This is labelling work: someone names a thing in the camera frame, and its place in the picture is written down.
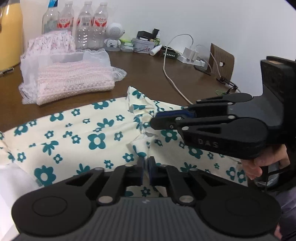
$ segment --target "human hand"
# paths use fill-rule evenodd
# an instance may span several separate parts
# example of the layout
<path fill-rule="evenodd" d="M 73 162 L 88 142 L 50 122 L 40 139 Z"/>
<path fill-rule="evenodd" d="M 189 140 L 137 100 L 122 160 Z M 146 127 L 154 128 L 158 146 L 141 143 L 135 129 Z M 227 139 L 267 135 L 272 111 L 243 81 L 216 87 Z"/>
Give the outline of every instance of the human hand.
<path fill-rule="evenodd" d="M 280 169 L 290 165 L 285 145 L 269 146 L 254 160 L 242 160 L 242 166 L 246 175 L 253 180 L 262 175 L 260 167 L 269 166 L 278 161 Z"/>

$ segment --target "silver screw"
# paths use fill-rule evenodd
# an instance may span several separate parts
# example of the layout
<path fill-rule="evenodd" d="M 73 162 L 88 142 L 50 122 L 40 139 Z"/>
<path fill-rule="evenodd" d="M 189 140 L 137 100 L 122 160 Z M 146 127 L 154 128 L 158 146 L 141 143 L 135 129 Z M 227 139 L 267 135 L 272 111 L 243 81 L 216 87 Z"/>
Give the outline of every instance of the silver screw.
<path fill-rule="evenodd" d="M 111 203 L 113 201 L 113 198 L 110 196 L 101 196 L 98 201 L 100 203 Z"/>
<path fill-rule="evenodd" d="M 183 195 L 179 198 L 179 201 L 182 203 L 191 203 L 194 200 L 194 198 L 190 195 Z"/>

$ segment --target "wooden table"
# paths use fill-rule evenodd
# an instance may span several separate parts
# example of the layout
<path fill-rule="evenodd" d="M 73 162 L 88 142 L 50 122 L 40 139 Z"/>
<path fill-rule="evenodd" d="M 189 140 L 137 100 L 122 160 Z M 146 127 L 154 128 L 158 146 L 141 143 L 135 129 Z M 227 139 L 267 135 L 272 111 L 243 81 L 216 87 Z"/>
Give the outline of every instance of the wooden table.
<path fill-rule="evenodd" d="M 127 76 L 115 83 L 115 88 L 107 92 L 86 93 L 42 106 L 22 104 L 18 90 L 22 82 L 20 67 L 13 74 L 0 78 L 0 131 L 7 131 L 17 125 L 55 112 L 87 105 L 93 102 L 126 96 L 129 86 L 133 86 L 153 100 L 186 105 L 187 102 L 173 88 L 163 73 L 163 58 L 140 53 L 109 52 L 111 65 L 124 69 Z M 180 91 L 193 103 L 195 100 L 216 96 L 216 90 L 227 88 L 213 76 L 195 70 L 192 65 L 178 60 L 167 59 L 166 72 Z"/>

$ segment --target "pink knitted fabric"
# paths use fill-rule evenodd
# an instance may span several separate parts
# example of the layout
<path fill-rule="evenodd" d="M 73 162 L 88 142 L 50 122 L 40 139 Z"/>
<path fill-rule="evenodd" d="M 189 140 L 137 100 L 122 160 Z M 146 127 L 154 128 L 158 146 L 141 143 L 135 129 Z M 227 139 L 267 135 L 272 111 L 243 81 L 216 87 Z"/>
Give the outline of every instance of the pink knitted fabric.
<path fill-rule="evenodd" d="M 42 105 L 85 92 L 114 88 L 113 67 L 90 61 L 56 63 L 39 69 L 36 103 Z"/>

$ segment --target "white wall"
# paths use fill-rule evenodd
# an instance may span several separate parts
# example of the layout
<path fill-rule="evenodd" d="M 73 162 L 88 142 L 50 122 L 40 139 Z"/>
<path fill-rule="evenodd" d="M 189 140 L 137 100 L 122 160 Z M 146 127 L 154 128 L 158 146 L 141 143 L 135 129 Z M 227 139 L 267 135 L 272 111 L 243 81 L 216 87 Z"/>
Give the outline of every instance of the white wall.
<path fill-rule="evenodd" d="M 61 11 L 66 0 L 59 0 Z M 167 44 L 177 34 L 189 33 L 194 44 L 210 47 L 211 42 L 235 57 L 232 81 L 241 91 L 262 93 L 260 60 L 267 55 L 296 57 L 296 11 L 285 0 L 107 0 L 108 22 L 119 22 L 134 37 L 139 30 L 161 30 Z M 74 0 L 77 17 L 84 0 Z M 42 15 L 48 0 L 21 0 L 25 43 L 41 33 Z M 93 1 L 95 11 L 99 1 Z M 189 37 L 175 39 L 179 51 L 191 44 Z M 201 56 L 209 56 L 199 49 Z"/>

